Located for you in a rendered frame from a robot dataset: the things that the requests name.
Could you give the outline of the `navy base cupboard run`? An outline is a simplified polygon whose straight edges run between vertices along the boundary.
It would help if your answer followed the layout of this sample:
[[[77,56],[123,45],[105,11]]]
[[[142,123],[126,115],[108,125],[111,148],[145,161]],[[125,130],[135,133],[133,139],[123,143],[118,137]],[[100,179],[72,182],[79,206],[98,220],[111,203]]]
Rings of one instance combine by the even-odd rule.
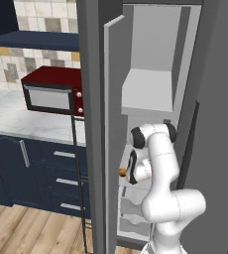
[[[84,216],[90,216],[86,149],[77,146]],[[0,204],[81,217],[74,146],[0,135]]]

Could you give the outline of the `grey fridge door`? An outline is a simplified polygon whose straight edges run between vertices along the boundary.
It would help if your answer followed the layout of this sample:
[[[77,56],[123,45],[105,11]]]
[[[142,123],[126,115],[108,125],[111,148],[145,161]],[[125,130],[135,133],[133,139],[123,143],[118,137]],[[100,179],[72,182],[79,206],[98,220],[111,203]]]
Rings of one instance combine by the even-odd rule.
[[[204,0],[178,124],[182,164],[195,101],[199,102],[185,189],[206,199],[206,211],[181,235],[188,254],[228,254],[228,0]]]

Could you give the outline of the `white freezer shelf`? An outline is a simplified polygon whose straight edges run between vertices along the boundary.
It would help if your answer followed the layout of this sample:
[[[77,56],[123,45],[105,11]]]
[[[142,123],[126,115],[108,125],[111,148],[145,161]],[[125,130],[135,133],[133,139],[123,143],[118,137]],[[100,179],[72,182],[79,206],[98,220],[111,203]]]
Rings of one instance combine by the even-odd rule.
[[[122,86],[122,113],[172,112],[171,72],[131,68]]]

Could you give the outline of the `red microwave oven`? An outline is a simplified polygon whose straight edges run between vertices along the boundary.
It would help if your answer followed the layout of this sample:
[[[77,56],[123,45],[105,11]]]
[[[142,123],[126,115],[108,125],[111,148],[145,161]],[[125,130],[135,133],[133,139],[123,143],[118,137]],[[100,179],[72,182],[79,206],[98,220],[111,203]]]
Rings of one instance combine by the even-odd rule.
[[[84,116],[79,68],[42,65],[21,83],[29,110]]]

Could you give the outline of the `grey freezer door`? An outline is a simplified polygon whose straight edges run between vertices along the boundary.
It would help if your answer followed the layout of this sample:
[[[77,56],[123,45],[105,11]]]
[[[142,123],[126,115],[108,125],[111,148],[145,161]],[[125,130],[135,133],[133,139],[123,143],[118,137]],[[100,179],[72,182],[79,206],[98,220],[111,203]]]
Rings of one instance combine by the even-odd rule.
[[[106,254],[115,254],[118,169],[127,135],[127,117],[121,114],[122,86],[129,70],[129,66],[125,62],[127,25],[124,15],[120,15],[104,25]]]

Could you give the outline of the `grey fridge cabinet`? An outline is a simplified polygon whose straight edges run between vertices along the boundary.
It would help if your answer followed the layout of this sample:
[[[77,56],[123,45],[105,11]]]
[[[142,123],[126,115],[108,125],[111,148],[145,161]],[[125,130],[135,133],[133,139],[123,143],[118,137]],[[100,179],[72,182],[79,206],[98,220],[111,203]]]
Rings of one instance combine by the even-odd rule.
[[[106,254],[103,28],[123,0],[76,0],[94,254]]]

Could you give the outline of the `navy wall cupboard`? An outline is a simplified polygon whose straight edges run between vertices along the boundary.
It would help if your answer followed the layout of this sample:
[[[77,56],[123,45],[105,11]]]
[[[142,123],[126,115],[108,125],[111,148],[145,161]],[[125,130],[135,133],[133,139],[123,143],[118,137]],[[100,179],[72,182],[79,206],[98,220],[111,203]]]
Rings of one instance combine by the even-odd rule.
[[[13,0],[0,0],[0,47],[78,52],[78,35],[21,31]]]

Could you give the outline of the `grey wall socket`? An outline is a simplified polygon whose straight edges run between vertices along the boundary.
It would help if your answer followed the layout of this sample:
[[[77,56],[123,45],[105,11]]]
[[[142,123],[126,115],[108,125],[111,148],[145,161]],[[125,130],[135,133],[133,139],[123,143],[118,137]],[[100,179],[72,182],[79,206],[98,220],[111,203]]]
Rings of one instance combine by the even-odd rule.
[[[14,78],[14,79],[18,79],[19,78],[18,72],[17,72],[17,68],[16,68],[16,65],[14,63],[8,63],[7,64],[7,68],[8,68],[9,75],[12,78]]]

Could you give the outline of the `white freezer rack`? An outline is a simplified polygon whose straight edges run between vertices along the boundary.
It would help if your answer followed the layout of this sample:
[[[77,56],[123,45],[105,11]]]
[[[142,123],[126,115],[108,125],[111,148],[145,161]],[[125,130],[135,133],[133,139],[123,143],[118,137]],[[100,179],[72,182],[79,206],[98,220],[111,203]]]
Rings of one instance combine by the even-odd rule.
[[[148,190],[120,186],[118,196],[117,234],[148,241],[151,224],[144,218],[141,203]]]

